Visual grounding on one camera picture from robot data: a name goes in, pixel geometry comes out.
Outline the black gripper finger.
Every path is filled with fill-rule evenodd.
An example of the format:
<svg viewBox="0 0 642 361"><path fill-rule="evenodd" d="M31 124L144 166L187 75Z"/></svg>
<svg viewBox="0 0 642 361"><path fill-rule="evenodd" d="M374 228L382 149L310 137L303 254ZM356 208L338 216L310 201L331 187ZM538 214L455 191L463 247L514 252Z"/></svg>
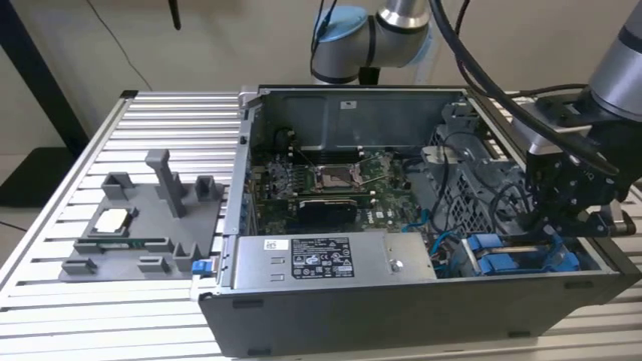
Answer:
<svg viewBox="0 0 642 361"><path fill-rule="evenodd" d="M602 205L580 222L579 237L606 238L630 235L630 216L619 202Z"/></svg>
<svg viewBox="0 0 642 361"><path fill-rule="evenodd" d="M520 241L538 241L556 233L548 217L536 213L520 217L520 228L523 229Z"/></svg>

